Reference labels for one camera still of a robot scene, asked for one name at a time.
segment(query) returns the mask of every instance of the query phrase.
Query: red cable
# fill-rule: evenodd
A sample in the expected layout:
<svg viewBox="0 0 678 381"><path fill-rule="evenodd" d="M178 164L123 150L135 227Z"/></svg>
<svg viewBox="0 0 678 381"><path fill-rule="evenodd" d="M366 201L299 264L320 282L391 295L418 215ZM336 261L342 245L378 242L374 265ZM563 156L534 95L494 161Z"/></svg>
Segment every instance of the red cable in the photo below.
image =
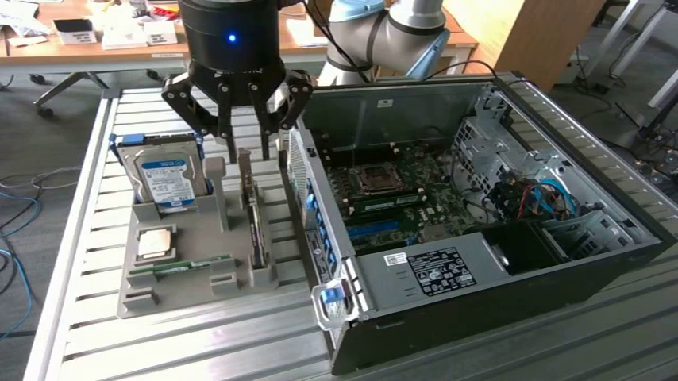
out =
<svg viewBox="0 0 678 381"><path fill-rule="evenodd" d="M522 207L526 205L526 196L530 189L534 187L534 185L530 185L525 191L522 192L522 199L521 199L521 208L518 209L518 218L522 216Z"/></svg>

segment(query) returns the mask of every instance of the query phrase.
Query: blue hard drive label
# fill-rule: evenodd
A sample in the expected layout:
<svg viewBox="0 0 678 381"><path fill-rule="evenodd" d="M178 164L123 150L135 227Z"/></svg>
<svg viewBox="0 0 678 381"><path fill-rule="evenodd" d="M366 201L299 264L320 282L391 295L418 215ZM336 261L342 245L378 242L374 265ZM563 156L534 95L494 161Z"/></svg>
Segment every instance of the blue hard drive label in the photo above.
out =
<svg viewBox="0 0 678 381"><path fill-rule="evenodd" d="M195 201L186 160L164 160L142 164L148 190L159 206L183 208Z"/></svg>

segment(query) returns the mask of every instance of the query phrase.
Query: chair wheel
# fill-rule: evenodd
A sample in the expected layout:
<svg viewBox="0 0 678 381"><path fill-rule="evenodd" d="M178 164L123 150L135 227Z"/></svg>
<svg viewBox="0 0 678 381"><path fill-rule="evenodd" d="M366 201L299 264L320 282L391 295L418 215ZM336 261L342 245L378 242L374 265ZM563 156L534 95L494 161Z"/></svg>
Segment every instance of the chair wheel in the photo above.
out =
<svg viewBox="0 0 678 381"><path fill-rule="evenodd" d="M54 110L50 109L50 108L39 107L38 108L38 114L39 114L40 117L48 118L48 117L54 116Z"/></svg>
<svg viewBox="0 0 678 381"><path fill-rule="evenodd" d="M47 83L47 81L44 80L44 77L42 75L32 74L29 76L29 78L31 78L31 82L36 83L39 85L44 85Z"/></svg>
<svg viewBox="0 0 678 381"><path fill-rule="evenodd" d="M147 77L152 79L154 81L158 81L160 79L160 75L158 74L158 71L148 69L147 70Z"/></svg>

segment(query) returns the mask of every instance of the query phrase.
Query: hard drive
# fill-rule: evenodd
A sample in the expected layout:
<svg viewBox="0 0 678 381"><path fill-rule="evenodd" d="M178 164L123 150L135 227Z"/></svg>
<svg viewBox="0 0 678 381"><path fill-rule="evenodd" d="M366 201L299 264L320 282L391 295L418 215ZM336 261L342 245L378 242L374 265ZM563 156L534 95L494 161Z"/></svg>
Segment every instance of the hard drive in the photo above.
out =
<svg viewBox="0 0 678 381"><path fill-rule="evenodd" d="M192 134L135 134L122 140L112 135L111 150L130 176L136 202L155 202L168 214L192 209L195 198L208 195L202 140Z"/></svg>

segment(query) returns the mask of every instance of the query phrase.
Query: cpu socket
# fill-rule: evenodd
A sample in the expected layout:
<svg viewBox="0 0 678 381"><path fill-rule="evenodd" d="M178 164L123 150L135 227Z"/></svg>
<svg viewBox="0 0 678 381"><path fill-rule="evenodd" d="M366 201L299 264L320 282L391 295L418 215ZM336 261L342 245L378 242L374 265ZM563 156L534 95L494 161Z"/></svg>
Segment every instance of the cpu socket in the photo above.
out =
<svg viewBox="0 0 678 381"><path fill-rule="evenodd" d="M355 171L360 184L359 194L385 194L407 188L391 163L362 165Z"/></svg>

